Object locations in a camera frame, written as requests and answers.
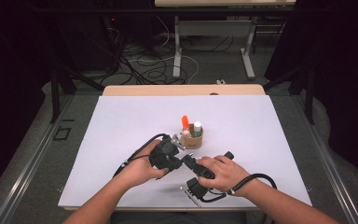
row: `small bottle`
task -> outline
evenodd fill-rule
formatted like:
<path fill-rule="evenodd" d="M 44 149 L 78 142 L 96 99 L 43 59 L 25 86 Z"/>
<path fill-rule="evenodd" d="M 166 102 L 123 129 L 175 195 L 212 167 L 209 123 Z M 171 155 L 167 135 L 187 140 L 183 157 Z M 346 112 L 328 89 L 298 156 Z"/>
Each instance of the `small bottle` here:
<path fill-rule="evenodd" d="M 196 121 L 194 122 L 194 137 L 201 136 L 201 122 Z"/>

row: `small container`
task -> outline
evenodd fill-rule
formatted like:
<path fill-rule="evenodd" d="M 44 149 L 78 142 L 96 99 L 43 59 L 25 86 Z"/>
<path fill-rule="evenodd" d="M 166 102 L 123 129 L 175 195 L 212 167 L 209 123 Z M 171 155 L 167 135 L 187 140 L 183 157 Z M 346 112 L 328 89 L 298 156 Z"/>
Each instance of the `small container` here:
<path fill-rule="evenodd" d="M 198 131 L 199 136 L 196 136 L 194 130 L 195 123 L 188 124 L 188 130 L 190 131 L 191 137 L 184 137 L 183 135 L 180 137 L 180 143 L 185 147 L 185 149 L 197 149 L 202 146 L 203 128 L 200 127 L 200 130 Z"/>

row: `table leg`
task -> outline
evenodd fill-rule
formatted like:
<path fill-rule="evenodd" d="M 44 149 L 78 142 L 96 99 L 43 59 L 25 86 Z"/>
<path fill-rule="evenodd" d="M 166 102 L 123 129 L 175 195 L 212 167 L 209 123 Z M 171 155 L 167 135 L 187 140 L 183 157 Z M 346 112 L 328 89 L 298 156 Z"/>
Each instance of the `table leg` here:
<path fill-rule="evenodd" d="M 180 48 L 180 27 L 179 18 L 175 16 L 175 59 L 173 61 L 173 77 L 180 76 L 180 65 L 182 59 L 182 49 Z"/>
<path fill-rule="evenodd" d="M 255 72 L 253 70 L 251 60 L 249 58 L 249 52 L 252 48 L 252 42 L 253 42 L 253 38 L 255 36 L 256 23 L 257 23 L 257 17 L 252 17 L 251 27 L 249 29 L 249 34 L 248 34 L 248 37 L 246 40 L 246 47 L 245 47 L 245 49 L 241 49 L 241 55 L 242 55 L 242 59 L 243 59 L 243 64 L 245 65 L 246 75 L 250 79 L 255 78 Z"/>

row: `person's right hand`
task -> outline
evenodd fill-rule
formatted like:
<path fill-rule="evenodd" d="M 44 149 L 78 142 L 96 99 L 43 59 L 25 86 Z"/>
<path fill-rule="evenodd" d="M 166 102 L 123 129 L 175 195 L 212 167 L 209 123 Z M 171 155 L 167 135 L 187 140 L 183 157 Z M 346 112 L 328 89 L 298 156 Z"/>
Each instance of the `person's right hand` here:
<path fill-rule="evenodd" d="M 206 188 L 218 189 L 227 192 L 240 183 L 249 173 L 235 161 L 225 157 L 202 157 L 197 164 L 205 166 L 215 175 L 214 179 L 199 177 L 199 183 Z"/>

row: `table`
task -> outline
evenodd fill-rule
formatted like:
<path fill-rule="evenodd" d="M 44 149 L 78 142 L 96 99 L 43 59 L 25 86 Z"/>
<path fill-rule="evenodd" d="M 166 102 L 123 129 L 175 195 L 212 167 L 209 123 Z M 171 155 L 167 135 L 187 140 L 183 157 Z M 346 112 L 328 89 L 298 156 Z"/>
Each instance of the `table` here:
<path fill-rule="evenodd" d="M 180 118 L 185 112 L 190 122 L 194 119 L 203 121 L 204 136 L 200 149 L 183 153 L 193 152 L 198 158 L 224 154 L 229 148 L 235 156 L 234 161 L 248 171 L 270 175 L 280 190 L 310 204 L 272 102 L 261 86 L 183 85 L 106 87 L 94 110 L 59 206 L 65 209 L 81 206 L 112 177 L 133 150 L 157 133 L 175 133 L 181 129 Z M 265 139 L 263 134 L 273 137 Z M 202 203 L 202 207 L 197 207 L 179 188 L 192 177 L 194 174 L 182 166 L 159 181 L 151 180 L 130 189 L 117 205 L 117 210 L 257 209 L 249 201 L 236 197 L 226 197 L 218 203 Z"/>
<path fill-rule="evenodd" d="M 296 0 L 156 0 L 156 7 L 262 7 L 262 6 L 290 6 Z M 247 36 L 245 48 L 241 49 L 241 56 L 248 78 L 255 78 L 255 72 L 249 58 L 250 48 L 255 35 L 257 17 L 249 21 L 180 21 L 175 17 L 175 56 L 173 76 L 180 76 L 182 49 L 181 35 L 234 35 Z"/>

